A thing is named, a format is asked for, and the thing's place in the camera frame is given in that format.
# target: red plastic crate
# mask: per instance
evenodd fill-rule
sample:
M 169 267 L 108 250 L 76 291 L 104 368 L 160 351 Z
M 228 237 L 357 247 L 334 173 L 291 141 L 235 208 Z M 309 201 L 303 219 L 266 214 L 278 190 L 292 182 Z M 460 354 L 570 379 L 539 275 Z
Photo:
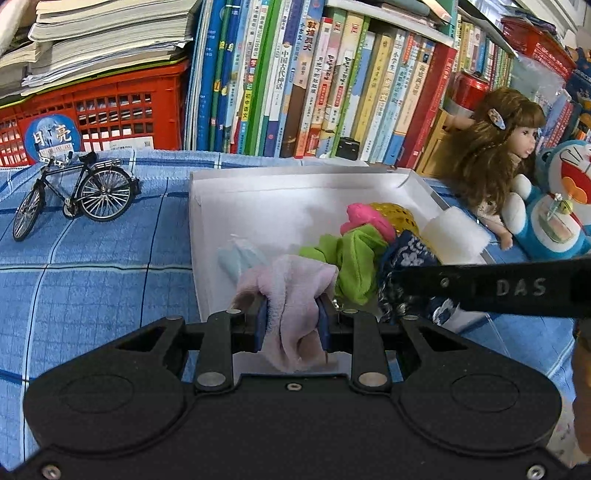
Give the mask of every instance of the red plastic crate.
M 519 53 L 539 61 L 565 81 L 576 67 L 567 51 L 548 32 L 516 18 L 503 18 L 506 40 Z
M 129 144 L 179 150 L 188 65 L 185 60 L 88 80 L 1 108 L 0 167 L 35 163 L 35 143 L 52 152 L 67 149 L 68 140 L 84 151 Z

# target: doraemon face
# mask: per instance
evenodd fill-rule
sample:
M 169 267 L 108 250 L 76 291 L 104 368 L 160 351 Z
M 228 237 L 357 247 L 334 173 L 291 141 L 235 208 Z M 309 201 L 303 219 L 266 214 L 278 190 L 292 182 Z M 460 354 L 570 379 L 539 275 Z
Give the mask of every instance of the doraemon face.
M 581 223 L 591 225 L 591 151 L 586 142 L 572 140 L 560 144 L 548 158 L 548 186 L 573 201 Z

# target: red book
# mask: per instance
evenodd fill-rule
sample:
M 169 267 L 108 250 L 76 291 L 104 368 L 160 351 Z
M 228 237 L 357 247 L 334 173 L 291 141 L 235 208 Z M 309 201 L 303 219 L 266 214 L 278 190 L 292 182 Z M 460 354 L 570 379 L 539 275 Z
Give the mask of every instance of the red book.
M 447 89 L 455 58 L 456 51 L 453 48 L 442 43 L 435 46 L 423 91 L 402 144 L 402 156 L 396 162 L 397 167 L 416 168 Z

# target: white foam block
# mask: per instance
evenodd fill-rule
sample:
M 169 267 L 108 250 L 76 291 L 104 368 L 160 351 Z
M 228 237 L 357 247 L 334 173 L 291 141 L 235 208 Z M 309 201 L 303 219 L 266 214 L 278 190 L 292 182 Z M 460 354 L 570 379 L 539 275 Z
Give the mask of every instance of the white foam block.
M 478 263 L 491 240 L 487 231 L 457 207 L 450 207 L 430 220 L 421 230 L 421 237 L 444 265 Z

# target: doll face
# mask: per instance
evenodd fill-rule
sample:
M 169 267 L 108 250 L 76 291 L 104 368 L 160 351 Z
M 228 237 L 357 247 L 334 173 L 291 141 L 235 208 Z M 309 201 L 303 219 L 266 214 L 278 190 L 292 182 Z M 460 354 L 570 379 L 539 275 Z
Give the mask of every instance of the doll face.
M 527 158 L 535 150 L 537 128 L 517 127 L 509 137 L 509 151 L 519 158 Z

